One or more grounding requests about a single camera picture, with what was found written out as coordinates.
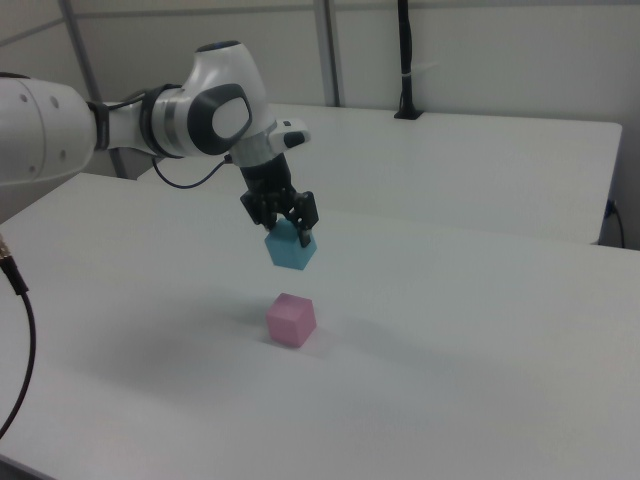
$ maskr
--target table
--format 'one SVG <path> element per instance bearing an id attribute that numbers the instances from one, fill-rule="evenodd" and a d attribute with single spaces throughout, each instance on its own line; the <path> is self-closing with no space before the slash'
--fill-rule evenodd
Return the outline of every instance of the table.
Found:
<path id="1" fill-rule="evenodd" d="M 620 143 L 612 123 L 273 105 L 301 118 L 311 142 L 287 153 L 294 186 L 318 204 L 500 233 L 593 243 Z M 204 177 L 221 159 L 164 160 L 177 182 Z M 201 189 L 240 195 L 238 169 Z M 159 183 L 153 170 L 140 181 Z"/>
<path id="2" fill-rule="evenodd" d="M 81 174 L 10 219 L 40 346 L 0 455 L 65 480 L 640 471 L 637 252 L 320 215 L 303 272 L 209 190 Z M 314 301 L 300 350 L 267 336 L 282 291 Z M 0 304 L 4 417 L 27 337 Z"/>

